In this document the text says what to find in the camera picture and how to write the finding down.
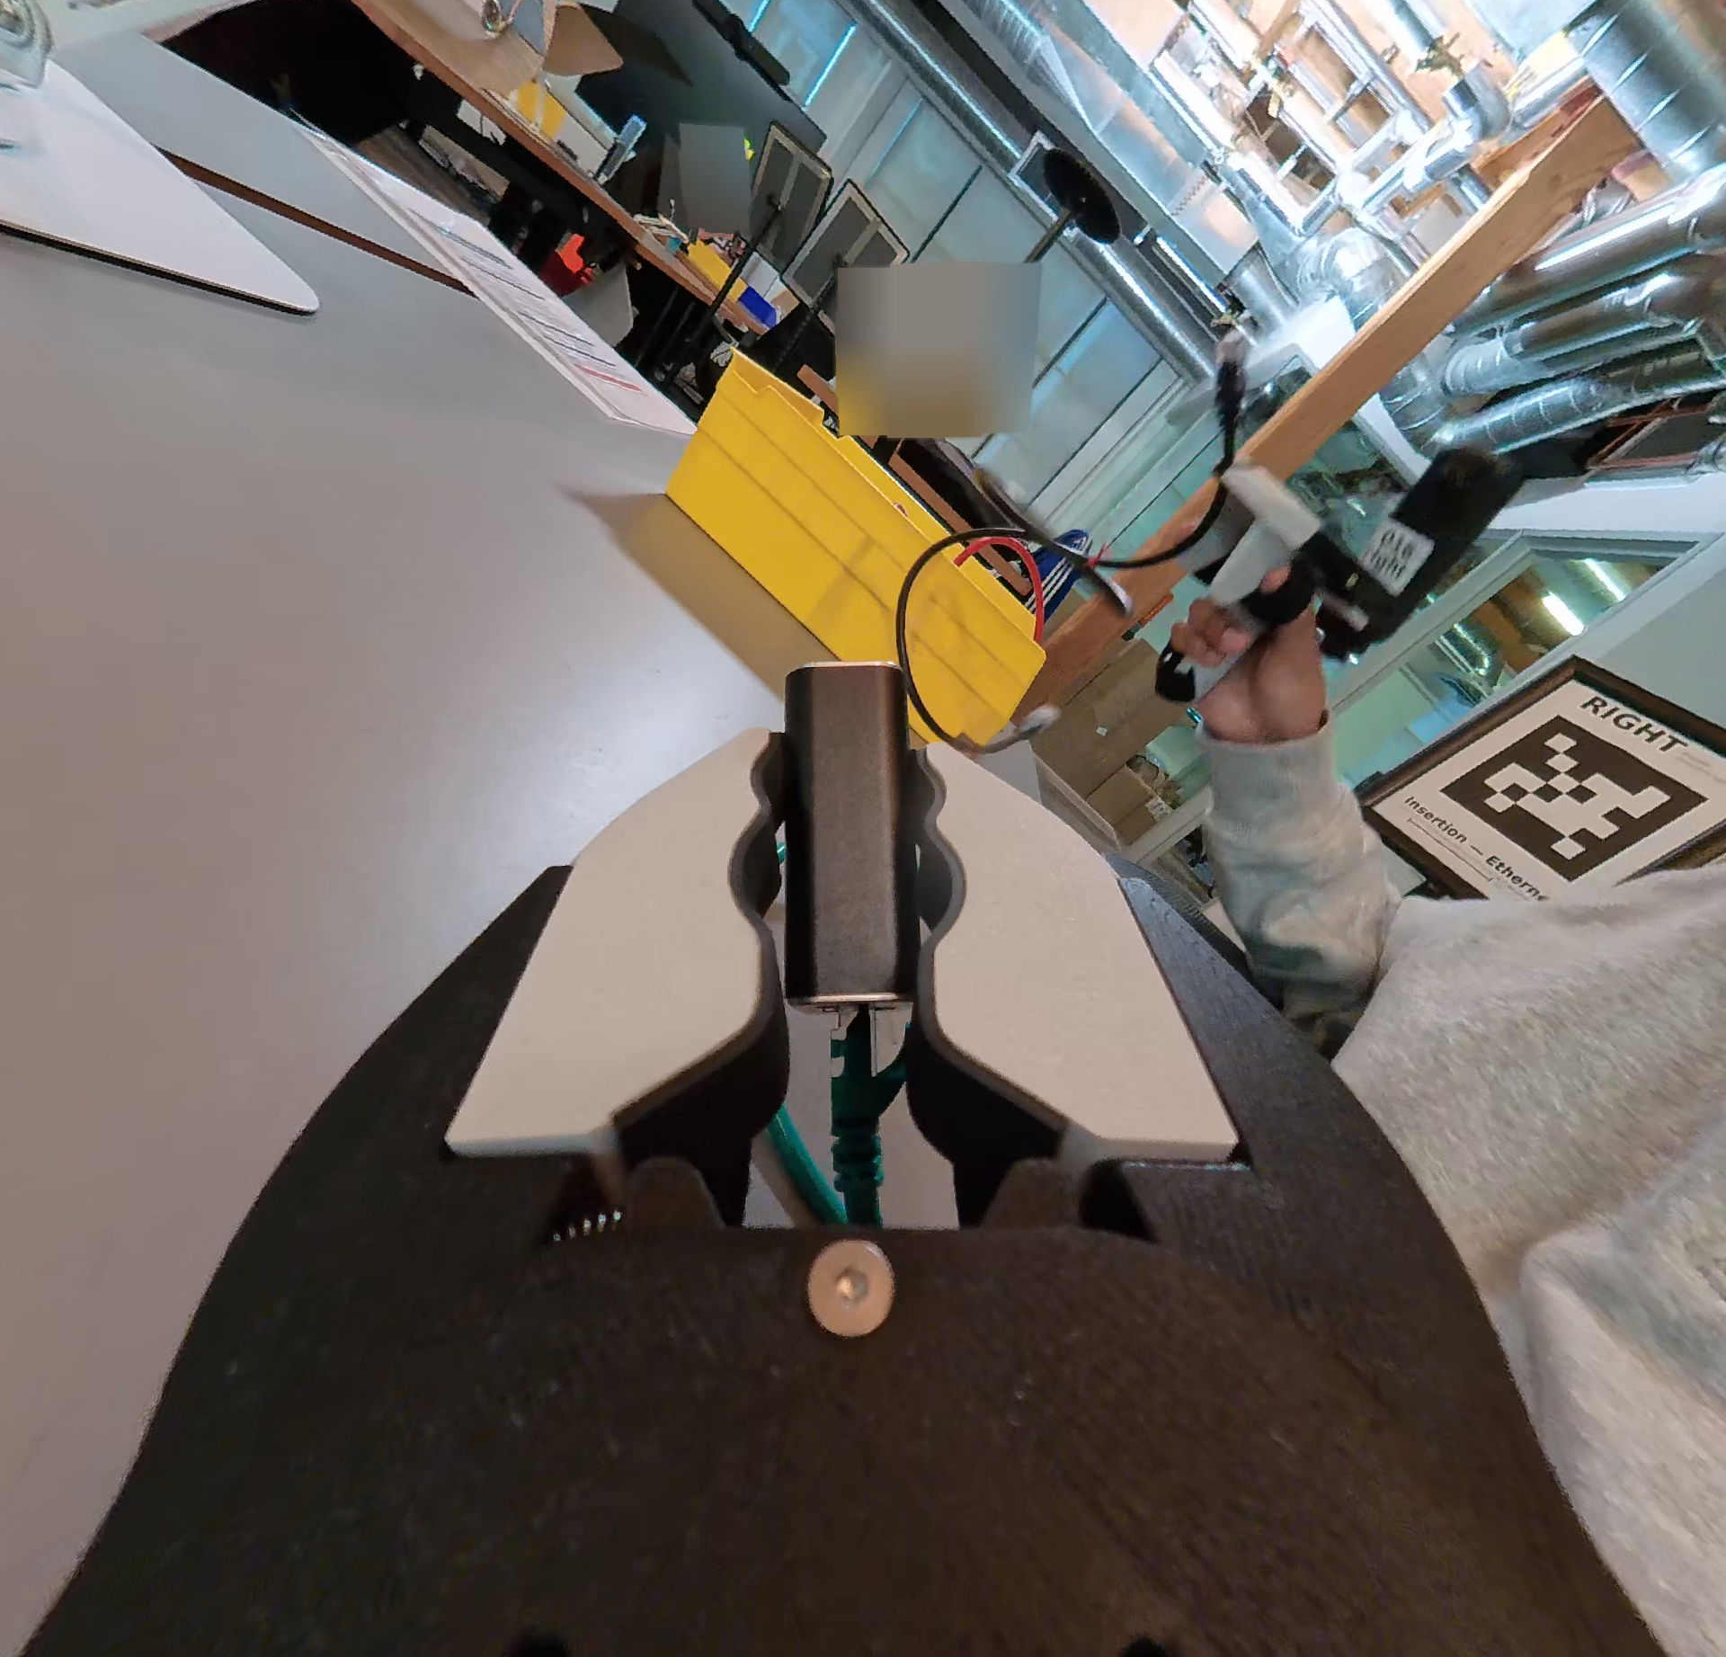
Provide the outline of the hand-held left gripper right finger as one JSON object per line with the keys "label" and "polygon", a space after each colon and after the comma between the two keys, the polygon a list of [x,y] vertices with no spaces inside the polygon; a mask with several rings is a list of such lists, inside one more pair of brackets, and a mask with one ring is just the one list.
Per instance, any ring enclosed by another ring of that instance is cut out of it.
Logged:
{"label": "hand-held left gripper right finger", "polygon": [[916,753],[919,961],[906,1081],[959,1195],[1019,1160],[1217,1165],[1239,1148],[1116,869],[1040,802]]}

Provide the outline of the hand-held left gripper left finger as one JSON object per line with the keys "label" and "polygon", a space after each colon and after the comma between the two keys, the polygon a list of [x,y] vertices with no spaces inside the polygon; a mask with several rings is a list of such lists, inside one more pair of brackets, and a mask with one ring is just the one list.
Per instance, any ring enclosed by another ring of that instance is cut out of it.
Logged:
{"label": "hand-held left gripper left finger", "polygon": [[445,1126],[463,1158],[582,1154],[609,1195],[659,1154],[731,1164],[784,1102],[778,733],[742,729],[571,861]]}

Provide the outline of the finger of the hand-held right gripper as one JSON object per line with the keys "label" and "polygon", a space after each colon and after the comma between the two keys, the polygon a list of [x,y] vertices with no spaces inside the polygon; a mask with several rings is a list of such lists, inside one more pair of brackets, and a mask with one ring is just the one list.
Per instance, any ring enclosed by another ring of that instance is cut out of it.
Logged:
{"label": "finger of the hand-held right gripper", "polygon": [[1267,525],[1248,525],[1223,555],[1200,567],[1200,578],[1214,604],[1234,604],[1279,569],[1283,569],[1283,534]]}
{"label": "finger of the hand-held right gripper", "polygon": [[1319,515],[1262,463],[1237,460],[1223,470],[1218,491],[1283,546],[1307,546],[1323,533]]}

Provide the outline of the black ethernet splitter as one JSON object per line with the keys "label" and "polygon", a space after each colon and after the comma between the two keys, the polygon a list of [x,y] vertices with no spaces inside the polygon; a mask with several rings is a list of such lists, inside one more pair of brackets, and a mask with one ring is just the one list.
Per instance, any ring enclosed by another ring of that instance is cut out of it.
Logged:
{"label": "black ethernet splitter", "polygon": [[784,682],[784,991],[872,1005],[916,979],[910,736],[892,662],[822,662]]}

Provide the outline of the yellow plastic bin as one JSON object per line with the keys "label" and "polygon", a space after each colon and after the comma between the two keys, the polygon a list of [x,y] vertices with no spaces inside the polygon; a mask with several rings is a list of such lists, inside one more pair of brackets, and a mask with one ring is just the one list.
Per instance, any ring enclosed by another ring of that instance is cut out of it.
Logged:
{"label": "yellow plastic bin", "polygon": [[[668,495],[842,662],[895,662],[906,569],[947,530],[822,405],[742,352]],[[941,553],[910,596],[910,670],[937,721],[989,739],[1045,663],[1033,613],[977,558]]]}

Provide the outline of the person's right forearm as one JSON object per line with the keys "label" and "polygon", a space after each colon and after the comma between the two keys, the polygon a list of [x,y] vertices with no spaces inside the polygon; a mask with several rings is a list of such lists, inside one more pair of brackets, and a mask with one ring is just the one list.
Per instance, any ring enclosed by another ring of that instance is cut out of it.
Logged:
{"label": "person's right forearm", "polygon": [[1204,847],[1252,976],[1314,1039],[1344,1039],[1382,979],[1403,895],[1337,770],[1330,722],[1281,743],[1202,725],[1200,743]]}

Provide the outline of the blue white striped object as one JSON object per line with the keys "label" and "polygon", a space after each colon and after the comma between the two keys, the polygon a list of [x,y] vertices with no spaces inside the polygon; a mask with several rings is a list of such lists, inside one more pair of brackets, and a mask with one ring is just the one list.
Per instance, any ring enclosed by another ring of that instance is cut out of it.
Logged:
{"label": "blue white striped object", "polygon": [[1053,613],[1067,600],[1070,589],[1078,582],[1089,553],[1092,534],[1084,527],[1073,527],[1033,553],[1033,564],[1043,581],[1045,627],[1053,621]]}

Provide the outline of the wooden beam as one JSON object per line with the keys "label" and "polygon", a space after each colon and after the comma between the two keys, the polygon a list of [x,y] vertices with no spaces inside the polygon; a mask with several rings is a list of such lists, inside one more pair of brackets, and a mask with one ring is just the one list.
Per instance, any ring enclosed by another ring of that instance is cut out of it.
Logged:
{"label": "wooden beam", "polygon": [[[1620,159],[1640,147],[1640,133],[1618,105],[1598,98],[1539,156],[1506,178],[1490,202],[1364,321],[1337,359],[1242,442],[1242,457],[1279,478],[1300,470],[1393,372],[1409,365],[1437,331],[1536,248]],[[1171,600],[1176,582],[1171,550],[1200,525],[1214,495],[1217,483],[1202,478],[1171,520],[1139,546],[1148,564],[1125,575],[1125,604],[1089,596],[1047,635],[1045,666],[1028,687],[1019,715],[1078,693],[1120,638]]]}

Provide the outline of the cardboard boxes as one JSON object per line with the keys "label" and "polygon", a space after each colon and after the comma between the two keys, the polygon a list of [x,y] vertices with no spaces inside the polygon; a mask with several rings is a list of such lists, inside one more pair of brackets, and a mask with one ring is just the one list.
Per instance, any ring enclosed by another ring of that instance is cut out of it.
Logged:
{"label": "cardboard boxes", "polygon": [[1092,847],[1146,861],[1181,834],[1209,770],[1188,705],[1157,693],[1161,649],[1129,638],[1033,739],[1045,804]]}

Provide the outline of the black disc lamp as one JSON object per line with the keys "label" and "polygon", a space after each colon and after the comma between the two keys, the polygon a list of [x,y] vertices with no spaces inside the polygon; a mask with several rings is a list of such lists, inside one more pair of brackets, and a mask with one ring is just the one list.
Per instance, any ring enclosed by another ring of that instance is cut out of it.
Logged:
{"label": "black disc lamp", "polygon": [[1084,156],[1047,147],[1043,154],[1043,173],[1053,202],[1053,222],[1047,222],[1026,262],[1040,262],[1070,230],[1102,246],[1119,244],[1120,219],[1110,188]]}

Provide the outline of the silver ventilation ducts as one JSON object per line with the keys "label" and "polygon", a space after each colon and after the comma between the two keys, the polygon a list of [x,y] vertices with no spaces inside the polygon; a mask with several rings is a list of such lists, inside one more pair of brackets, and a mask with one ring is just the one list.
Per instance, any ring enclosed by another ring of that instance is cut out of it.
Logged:
{"label": "silver ventilation ducts", "polygon": [[1088,166],[1066,248],[1196,369],[1211,331],[1351,328],[1583,112],[1627,154],[1375,389],[1401,445],[1531,449],[1714,398],[1714,0],[879,0],[919,83],[1026,199]]}

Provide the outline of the printed paper sheet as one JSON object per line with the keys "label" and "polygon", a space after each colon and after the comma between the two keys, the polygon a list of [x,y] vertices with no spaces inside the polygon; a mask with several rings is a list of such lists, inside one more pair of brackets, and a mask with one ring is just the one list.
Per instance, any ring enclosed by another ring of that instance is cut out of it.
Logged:
{"label": "printed paper sheet", "polygon": [[694,424],[549,292],[480,222],[425,197],[316,128],[301,128],[323,156],[402,222],[418,244],[507,331],[529,344],[612,424],[686,442]]}

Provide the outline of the black monitor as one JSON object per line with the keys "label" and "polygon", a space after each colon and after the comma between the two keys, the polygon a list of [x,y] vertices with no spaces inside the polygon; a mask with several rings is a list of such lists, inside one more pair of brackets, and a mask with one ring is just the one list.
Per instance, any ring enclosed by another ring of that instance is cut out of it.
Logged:
{"label": "black monitor", "polygon": [[760,145],[778,122],[828,154],[828,132],[791,94],[788,66],[720,0],[617,0],[595,13],[622,63],[577,79],[577,94],[609,125],[638,114],[652,145],[682,122],[735,125]]}

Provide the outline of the wooden workbench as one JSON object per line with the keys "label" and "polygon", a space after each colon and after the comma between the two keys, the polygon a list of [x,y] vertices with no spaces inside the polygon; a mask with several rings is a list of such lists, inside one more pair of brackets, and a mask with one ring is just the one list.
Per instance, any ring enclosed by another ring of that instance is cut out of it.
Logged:
{"label": "wooden workbench", "polygon": [[638,317],[622,348],[630,362],[678,372],[685,356],[717,344],[757,349],[769,362],[773,344],[794,335],[788,321],[769,328],[746,309],[742,281],[713,283],[686,251],[662,244],[552,133],[525,118],[494,79],[463,72],[452,54],[473,51],[470,41],[448,40],[404,0],[347,3],[410,62],[402,83],[406,133],[418,145],[437,133],[502,178],[490,222],[521,260],[545,268],[561,244],[580,236],[582,262],[596,272],[622,265],[633,276]]}

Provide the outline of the white metal stand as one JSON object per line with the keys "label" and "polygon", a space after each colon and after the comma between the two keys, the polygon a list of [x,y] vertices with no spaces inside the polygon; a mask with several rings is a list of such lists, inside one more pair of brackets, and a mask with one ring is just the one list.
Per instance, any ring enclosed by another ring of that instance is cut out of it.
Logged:
{"label": "white metal stand", "polygon": [[313,289],[61,63],[247,3],[2,0],[2,230],[311,317]]}

